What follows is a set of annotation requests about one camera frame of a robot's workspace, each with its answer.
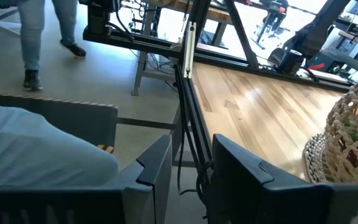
concrete floor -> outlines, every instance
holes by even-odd
[[[50,1],[46,7],[46,28],[42,36],[40,75],[44,91],[27,93],[22,89],[24,77],[19,39],[0,34],[0,93],[36,95],[61,100],[88,101],[117,105],[119,116],[171,123],[177,106],[177,94],[164,82],[145,78],[140,96],[131,96],[137,57],[128,49],[101,45],[82,40],[86,25],[86,8],[78,8],[77,43],[88,56],[77,60],[58,45],[60,32]],[[5,19],[18,22],[17,14]],[[119,125],[114,155],[120,169],[130,164],[167,130]],[[172,170],[166,223],[206,223],[205,209],[196,194],[179,196],[176,188],[176,168]],[[194,188],[195,169],[184,169],[182,188]]]

wicker basket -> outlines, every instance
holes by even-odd
[[[358,82],[334,105],[324,134],[304,150],[310,181],[358,183]]]

sneaker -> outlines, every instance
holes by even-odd
[[[40,77],[38,75],[38,70],[26,70],[25,71],[23,87],[27,91],[42,90],[42,85],[40,83]]]
[[[64,48],[68,49],[77,58],[83,59],[86,57],[86,51],[84,49],[82,49],[81,47],[79,47],[77,44],[67,46],[67,45],[62,44],[62,41],[60,41],[60,45],[63,46]]]

woven basket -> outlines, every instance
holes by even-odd
[[[303,152],[313,183],[358,183],[358,82],[335,103],[324,134],[310,139]]]

